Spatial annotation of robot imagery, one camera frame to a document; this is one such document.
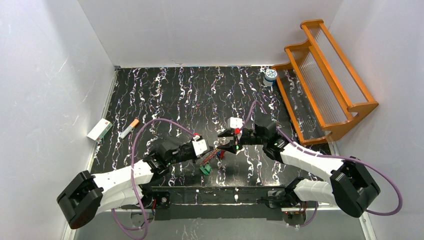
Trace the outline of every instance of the gray floor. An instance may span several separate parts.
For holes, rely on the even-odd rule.
[[[129,212],[118,212],[121,222],[131,226]],[[135,231],[141,237],[142,232]],[[96,216],[78,229],[76,240],[126,240],[110,212]],[[146,240],[364,240],[359,219],[340,210],[319,210],[315,220],[299,230],[286,227],[283,221],[257,218],[241,219],[175,219],[154,221]]]

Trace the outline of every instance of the blue and white container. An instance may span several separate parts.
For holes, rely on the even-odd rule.
[[[267,69],[265,71],[265,77],[263,78],[263,84],[265,86],[271,87],[275,84],[277,79],[277,71],[273,69]]]

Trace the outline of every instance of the wooden rack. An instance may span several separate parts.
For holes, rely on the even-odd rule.
[[[278,88],[302,145],[337,141],[379,104],[322,19],[304,21],[300,28],[307,40],[286,46],[289,62],[272,66],[278,73]],[[294,71],[297,79],[286,71]],[[294,87],[298,95],[307,99],[299,103],[300,106],[294,102],[299,96],[293,97],[290,93]],[[304,113],[296,112],[298,108]],[[315,124],[320,129],[317,131],[315,126],[305,124]]]

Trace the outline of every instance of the container lid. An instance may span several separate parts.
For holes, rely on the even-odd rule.
[[[277,71],[274,69],[267,69],[265,71],[265,78],[270,81],[277,79]]]

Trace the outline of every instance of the orange marker cap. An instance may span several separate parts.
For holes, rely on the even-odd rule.
[[[137,126],[137,124],[139,124],[139,122],[140,121],[136,118],[136,119],[134,119],[134,121],[131,122],[130,126],[135,128]]]

